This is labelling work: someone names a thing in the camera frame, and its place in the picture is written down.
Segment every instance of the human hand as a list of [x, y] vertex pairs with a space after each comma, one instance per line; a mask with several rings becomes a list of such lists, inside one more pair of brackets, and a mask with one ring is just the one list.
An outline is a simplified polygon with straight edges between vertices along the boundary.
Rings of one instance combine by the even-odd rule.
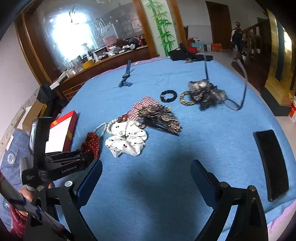
[[[48, 185], [48, 188], [54, 188], [55, 185], [53, 182], [51, 182], [49, 185]], [[27, 189], [27, 185], [23, 185], [22, 188], [19, 190], [19, 193], [21, 193], [24, 198], [26, 198], [27, 200], [29, 200], [30, 202], [32, 201], [33, 199], [33, 196], [34, 196], [34, 192], [31, 192]], [[23, 214], [24, 216], [28, 216], [28, 213], [25, 212], [25, 211], [19, 211], [21, 214]]]

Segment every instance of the orange bag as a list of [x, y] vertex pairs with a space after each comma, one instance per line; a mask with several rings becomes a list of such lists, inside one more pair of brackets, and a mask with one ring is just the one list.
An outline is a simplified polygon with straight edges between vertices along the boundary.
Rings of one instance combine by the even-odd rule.
[[214, 52], [222, 52], [222, 45], [211, 43], [211, 50]]
[[195, 43], [195, 40], [193, 38], [188, 39], [187, 41], [187, 47], [191, 47], [191, 44]]

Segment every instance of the black lace scrunchie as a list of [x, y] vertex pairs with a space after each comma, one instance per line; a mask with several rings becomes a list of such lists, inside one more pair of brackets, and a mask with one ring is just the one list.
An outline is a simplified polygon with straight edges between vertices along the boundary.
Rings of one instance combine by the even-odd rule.
[[[174, 96], [172, 98], [165, 99], [166, 94], [173, 94]], [[161, 101], [165, 103], [173, 102], [176, 98], [177, 98], [177, 93], [174, 90], [163, 91], [160, 94]]]

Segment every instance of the hair accessory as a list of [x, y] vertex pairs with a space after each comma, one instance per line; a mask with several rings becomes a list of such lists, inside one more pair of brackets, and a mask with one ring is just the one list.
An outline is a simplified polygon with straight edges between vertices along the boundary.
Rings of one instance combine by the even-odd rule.
[[100, 124], [100, 125], [99, 125], [97, 128], [95, 128], [95, 130], [94, 130], [94, 133], [96, 133], [96, 131], [97, 131], [99, 128], [101, 128], [103, 125], [105, 125], [105, 127], [104, 127], [102, 133], [100, 134], [99, 138], [101, 138], [101, 137], [105, 134], [105, 131], [107, 130], [107, 123], [104, 122], [104, 123]]
[[189, 91], [184, 91], [181, 95], [180, 95], [180, 103], [186, 106], [190, 106], [190, 105], [194, 105], [196, 102], [195, 101], [185, 101], [184, 100], [184, 96], [185, 95], [189, 95]]
[[109, 148], [114, 157], [121, 153], [138, 156], [145, 146], [147, 133], [139, 128], [140, 123], [134, 120], [115, 122], [112, 126], [112, 135], [105, 145]]
[[181, 132], [181, 125], [171, 107], [165, 107], [157, 102], [156, 105], [149, 105], [139, 110], [138, 113], [141, 119], [148, 119], [155, 125], [160, 125], [169, 132], [178, 134]]
[[126, 66], [126, 73], [122, 76], [122, 81], [120, 81], [118, 87], [122, 86], [132, 86], [133, 83], [126, 82], [127, 78], [131, 76], [131, 61], [128, 61], [128, 64]]
[[[172, 98], [165, 99], [165, 95], [166, 95], [166, 94], [173, 94], [174, 96], [173, 96]], [[177, 93], [176, 93], [176, 91], [174, 91], [174, 90], [163, 91], [163, 92], [161, 92], [161, 94], [160, 94], [160, 99], [161, 99], [161, 101], [162, 101], [162, 102], [165, 102], [165, 103], [173, 102], [176, 98], [177, 98]]]
[[110, 121], [110, 122], [107, 124], [106, 132], [107, 132], [108, 134], [112, 135], [112, 132], [110, 131], [110, 128], [111, 128], [111, 126], [112, 126], [115, 122], [117, 122], [117, 121], [118, 121], [118, 118], [116, 118], [116, 119]]
[[93, 152], [94, 158], [99, 158], [99, 142], [100, 137], [96, 133], [87, 133], [85, 142], [81, 144], [81, 153]]
[[139, 121], [139, 123], [142, 123], [145, 126], [149, 126], [149, 127], [152, 127], [152, 128], [155, 128], [155, 129], [170, 133], [170, 134], [172, 134], [174, 136], [179, 136], [178, 133], [170, 132], [168, 129], [162, 127], [159, 123], [157, 123], [157, 122], [153, 123], [151, 121], [151, 119], [143, 118], [143, 119], [139, 119], [138, 121]]
[[133, 104], [133, 108], [127, 113], [128, 119], [131, 121], [137, 121], [140, 119], [139, 110], [146, 108], [149, 105], [156, 105], [158, 102], [149, 96], [145, 96], [141, 102]]
[[215, 103], [222, 103], [227, 100], [225, 91], [218, 90], [217, 86], [214, 86], [209, 81], [206, 61], [205, 75], [206, 79], [204, 80], [196, 82], [190, 81], [188, 83], [190, 96], [196, 101], [196, 103], [200, 103], [200, 110], [205, 110]]
[[128, 114], [122, 115], [117, 120], [118, 123], [121, 123], [121, 122], [124, 122], [124, 121], [129, 121]]
[[188, 63], [193, 63], [193, 60], [192, 60], [191, 58], [187, 58], [186, 61], [185, 61], [185, 63], [186, 63], [186, 64], [188, 64]]

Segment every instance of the white bottle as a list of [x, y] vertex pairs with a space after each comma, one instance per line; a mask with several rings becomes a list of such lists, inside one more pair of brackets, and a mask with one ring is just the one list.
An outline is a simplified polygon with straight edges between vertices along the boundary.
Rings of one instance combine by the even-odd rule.
[[95, 52], [94, 52], [94, 60], [95, 60], [96, 63], [100, 61]]
[[87, 43], [82, 44], [82, 46], [84, 48], [85, 53], [88, 55], [91, 50], [89, 49], [89, 47], [87, 47]]
[[90, 56], [90, 55], [87, 55], [87, 60], [92, 60], [92, 61], [94, 61], [93, 57]]

